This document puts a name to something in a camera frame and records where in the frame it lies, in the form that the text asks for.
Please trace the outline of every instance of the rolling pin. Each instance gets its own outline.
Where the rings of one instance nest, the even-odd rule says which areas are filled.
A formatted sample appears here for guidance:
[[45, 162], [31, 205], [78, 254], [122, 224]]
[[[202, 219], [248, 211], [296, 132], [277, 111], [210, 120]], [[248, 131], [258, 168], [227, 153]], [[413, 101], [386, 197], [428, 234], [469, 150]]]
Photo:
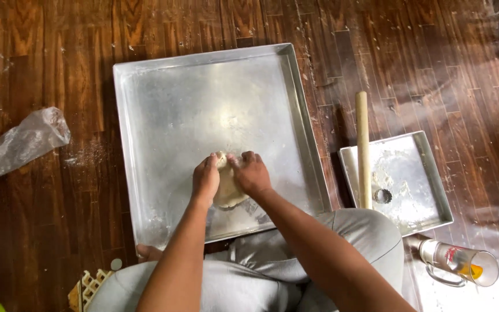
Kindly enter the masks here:
[[371, 164], [369, 162], [369, 120], [367, 117], [367, 92], [355, 94], [357, 114], [357, 159], [359, 168], [359, 207], [372, 209]]

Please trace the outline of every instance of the large metal baking tray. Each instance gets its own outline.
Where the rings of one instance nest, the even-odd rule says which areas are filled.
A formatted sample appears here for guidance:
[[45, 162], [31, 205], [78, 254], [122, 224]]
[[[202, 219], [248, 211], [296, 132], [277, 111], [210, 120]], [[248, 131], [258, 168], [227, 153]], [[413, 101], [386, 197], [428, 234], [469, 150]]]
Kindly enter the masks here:
[[[359, 208], [357, 147], [342, 148], [338, 155]], [[373, 194], [379, 189], [392, 193], [387, 204], [373, 200], [373, 209], [392, 220], [402, 236], [454, 222], [424, 131], [370, 142], [369, 160]]]
[[[211, 152], [260, 153], [273, 187], [305, 212], [330, 211], [291, 44], [116, 64], [116, 100], [136, 243], [163, 248]], [[206, 242], [274, 225], [253, 200], [211, 207]]]

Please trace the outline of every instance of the hand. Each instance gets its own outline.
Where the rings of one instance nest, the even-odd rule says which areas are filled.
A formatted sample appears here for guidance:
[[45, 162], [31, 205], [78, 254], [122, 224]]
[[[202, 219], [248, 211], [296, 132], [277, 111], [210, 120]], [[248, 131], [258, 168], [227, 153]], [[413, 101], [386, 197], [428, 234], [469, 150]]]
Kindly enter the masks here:
[[218, 188], [217, 155], [211, 153], [193, 171], [192, 200], [201, 200], [209, 206]]
[[226, 155], [226, 158], [234, 170], [234, 181], [250, 197], [273, 189], [267, 167], [259, 154], [251, 151], [242, 153], [243, 164], [232, 154]]

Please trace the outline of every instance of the dough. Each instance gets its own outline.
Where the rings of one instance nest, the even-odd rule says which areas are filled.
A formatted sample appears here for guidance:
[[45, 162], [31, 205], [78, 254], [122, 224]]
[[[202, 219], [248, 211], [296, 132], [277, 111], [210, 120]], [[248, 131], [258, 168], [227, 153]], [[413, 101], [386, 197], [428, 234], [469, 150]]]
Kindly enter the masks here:
[[237, 205], [248, 199], [248, 195], [244, 194], [234, 183], [234, 170], [226, 160], [225, 152], [216, 152], [217, 154], [217, 169], [220, 177], [218, 183], [217, 194], [213, 198], [213, 203], [219, 207], [227, 208]]

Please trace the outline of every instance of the tray rim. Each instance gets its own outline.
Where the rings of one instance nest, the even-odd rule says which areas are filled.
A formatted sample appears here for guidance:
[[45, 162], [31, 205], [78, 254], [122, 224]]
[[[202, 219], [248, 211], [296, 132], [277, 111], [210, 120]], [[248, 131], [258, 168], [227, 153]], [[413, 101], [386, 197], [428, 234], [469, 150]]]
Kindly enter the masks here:
[[[267, 51], [270, 50], [270, 53], [259, 53], [259, 51]], [[249, 52], [258, 52], [255, 55], [247, 55]], [[297, 100], [297, 107], [298, 111], [301, 115], [301, 121], [303, 124], [304, 132], [305, 132], [305, 138], [307, 142], [307, 148], [309, 150], [309, 157], [311, 159], [311, 164], [313, 167], [314, 171], [314, 177], [315, 177], [315, 184], [318, 188], [318, 194], [319, 194], [319, 201], [322, 204], [322, 212], [329, 212], [332, 211], [332, 205], [330, 203], [329, 199], [329, 194], [328, 194], [328, 187], [327, 187], [327, 181], [324, 176], [324, 172], [322, 170], [322, 165], [321, 165], [321, 157], [319, 155], [319, 149], [316, 145], [316, 140], [315, 136], [313, 133], [313, 127], [312, 127], [312, 121], [309, 115], [309, 109], [307, 106], [307, 101], [305, 98], [304, 90], [303, 90], [303, 83], [301, 81], [301, 75], [298, 67], [298, 62], [296, 59], [295, 55], [295, 49], [294, 45], [291, 43], [279, 43], [279, 44], [269, 44], [269, 45], [264, 45], [264, 46], [256, 46], [256, 47], [247, 47], [247, 48], [237, 48], [237, 49], [232, 49], [232, 50], [221, 50], [221, 51], [212, 51], [212, 52], [205, 52], [205, 53], [195, 53], [195, 54], [188, 54], [188, 55], [179, 55], [175, 57], [166, 57], [166, 58], [156, 58], [156, 59], [150, 59], [150, 60], [138, 60], [138, 61], [133, 61], [133, 62], [123, 62], [123, 63], [117, 63], [114, 64], [113, 66], [113, 82], [114, 82], [114, 88], [115, 88], [115, 98], [116, 98], [116, 105], [118, 109], [118, 117], [119, 117], [119, 126], [120, 126], [120, 137], [121, 137], [121, 148], [122, 148], [122, 154], [124, 158], [124, 166], [125, 166], [125, 175], [126, 175], [126, 184], [127, 184], [127, 192], [128, 192], [128, 198], [129, 198], [129, 211], [131, 215], [131, 222], [133, 226], [133, 236], [135, 243], [138, 244], [139, 238], [137, 237], [138, 234], [135, 231], [137, 228], [136, 222], [138, 224], [141, 223], [141, 216], [139, 213], [132, 213], [133, 209], [132, 207], [136, 207], [136, 211], [141, 210], [140, 206], [140, 198], [139, 198], [139, 191], [138, 191], [138, 185], [136, 182], [136, 173], [134, 168], [136, 167], [135, 161], [134, 161], [134, 155], [133, 155], [133, 143], [129, 137], [129, 133], [131, 133], [130, 130], [130, 124], [128, 123], [128, 103], [126, 101], [126, 94], [125, 90], [123, 88], [120, 88], [121, 86], [121, 79], [123, 75], [128, 75], [129, 73], [132, 72], [132, 70], [126, 70], [126, 68], [130, 68], [132, 65], [144, 65], [146, 66], [148, 63], [160, 63], [160, 62], [170, 62], [174, 60], [189, 60], [191, 58], [208, 58], [209, 56], [217, 56], [220, 54], [225, 54], [225, 55], [236, 55], [236, 54], [246, 54], [244, 57], [230, 57], [226, 60], [219, 60], [219, 61], [213, 61], [213, 62], [202, 62], [198, 63], [196, 62], [195, 64], [185, 64], [182, 66], [169, 66], [169, 67], [156, 67], [156, 69], [160, 68], [173, 68], [173, 67], [190, 67], [190, 66], [198, 66], [198, 65], [205, 65], [205, 64], [210, 64], [210, 63], [222, 63], [222, 62], [235, 62], [235, 61], [240, 61], [244, 60], [247, 58], [253, 58], [253, 57], [261, 57], [261, 56], [266, 56], [266, 55], [285, 55], [288, 58], [288, 65], [289, 69], [291, 72], [291, 77], [292, 77], [292, 83], [294, 85], [295, 89], [295, 98]], [[211, 242], [217, 242], [220, 240], [225, 240], [225, 239], [230, 239], [234, 237], [239, 237], [243, 235], [248, 235], [248, 234], [254, 234], [254, 233], [259, 233], [261, 231], [268, 231], [270, 229], [274, 229], [276, 226], [274, 224], [271, 224], [270, 226], [264, 226], [262, 229], [257, 229], [253, 231], [245, 231], [242, 233], [237, 233], [235, 235], [224, 235], [224, 237], [220, 237], [217, 239], [211, 239], [211, 240], [206, 240], [205, 243], [211, 243]]]
[[[425, 146], [428, 148], [428, 150], [426, 151], [427, 153], [425, 153], [425, 157], [428, 158], [429, 163], [431, 163], [432, 166], [433, 166], [433, 169], [436, 170], [436, 172], [438, 172], [438, 167], [436, 166], [436, 161], [434, 159], [433, 151], [430, 148], [429, 140], [427, 139], [425, 132], [422, 131], [422, 130], [421, 131], [415, 131], [415, 132], [410, 132], [410, 133], [404, 133], [404, 134], [396, 135], [395, 137], [390, 137], [390, 138], [375, 140], [375, 141], [369, 142], [369, 144], [379, 144], [379, 143], [389, 142], [389, 141], [400, 139], [400, 138], [404, 138], [404, 137], [415, 138], [416, 136], [418, 136], [421, 140], [423, 140], [424, 142], [426, 142]], [[346, 150], [350, 150], [351, 148], [355, 148], [355, 147], [356, 146], [346, 146], [346, 147], [342, 147], [342, 148], [340, 148], [338, 150], [338, 157], [340, 158], [340, 162], [342, 163], [342, 169], [343, 169], [343, 172], [344, 172], [344, 178], [345, 178], [346, 183], [347, 183], [348, 186], [350, 186], [350, 180], [349, 180], [348, 172], [346, 170], [346, 164], [344, 162], [343, 152], [346, 151]], [[446, 191], [444, 189], [444, 186], [442, 185], [442, 180], [440, 178], [440, 174], [436, 174], [433, 177], [432, 183], [435, 183], [436, 185], [434, 185], [434, 186], [437, 189], [439, 189], [439, 191], [441, 190], [442, 194], [444, 195], [441, 198], [442, 202], [440, 204], [442, 206], [441, 208], [444, 210], [444, 214], [446, 214], [448, 216], [448, 221], [443, 222], [441, 224], [434, 225], [434, 226], [428, 226], [426, 228], [421, 228], [421, 229], [418, 229], [417, 231], [412, 231], [411, 233], [407, 233], [405, 235], [402, 235], [402, 237], [407, 237], [407, 236], [410, 236], [410, 235], [413, 235], [413, 234], [416, 234], [416, 233], [420, 233], [420, 232], [424, 232], [424, 231], [428, 231], [428, 230], [440, 228], [441, 226], [454, 223], [454, 215], [453, 215], [452, 210], [450, 208], [450, 203], [448, 202], [448, 198], [446, 196]], [[350, 196], [351, 196], [352, 203], [357, 208], [357, 204], [356, 204], [356, 201], [355, 201], [355, 196], [354, 196], [353, 192], [351, 191], [351, 189], [349, 190], [349, 193], [350, 193]]]

